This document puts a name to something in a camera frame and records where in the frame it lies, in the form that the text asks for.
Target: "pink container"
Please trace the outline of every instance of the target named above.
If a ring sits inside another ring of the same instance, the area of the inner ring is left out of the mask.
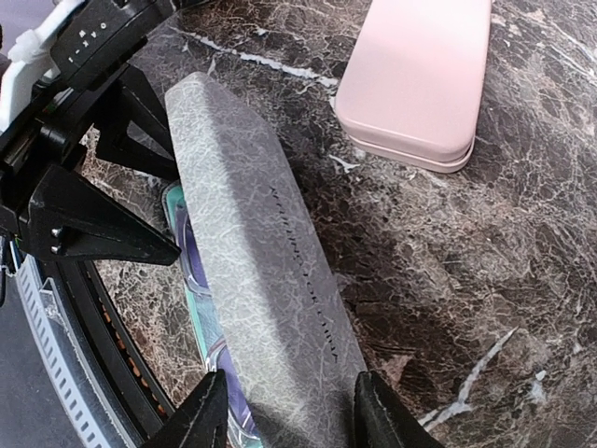
[[[365,151],[440,173],[470,159],[492,0],[373,0],[336,97]]]

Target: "box lid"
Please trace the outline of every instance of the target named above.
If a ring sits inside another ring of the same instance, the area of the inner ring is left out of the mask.
[[[492,0],[373,0],[336,97],[346,132],[433,161],[475,137]]]

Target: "dark marble surface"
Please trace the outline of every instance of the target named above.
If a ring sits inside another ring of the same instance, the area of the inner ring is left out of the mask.
[[[477,147],[456,175],[344,138],[330,101],[367,9],[219,1],[164,24],[136,64],[160,94],[208,72],[274,126],[368,363],[435,437],[597,446],[597,7],[494,2]],[[165,228],[156,179],[96,161],[90,172]],[[180,402],[201,372],[177,268],[101,270]]]

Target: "white plastic part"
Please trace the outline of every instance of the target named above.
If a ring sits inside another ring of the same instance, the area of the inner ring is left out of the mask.
[[[85,0],[62,0],[48,17],[34,30],[17,37],[16,45],[8,52],[12,64],[2,77],[0,89],[0,133],[31,102],[31,89],[44,75],[53,79],[59,75],[49,55],[56,34],[70,15]]]

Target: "gray fabric case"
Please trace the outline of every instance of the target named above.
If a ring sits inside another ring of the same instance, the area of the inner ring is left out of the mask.
[[[220,323],[266,447],[346,448],[366,369],[271,126],[209,77],[166,94]]]

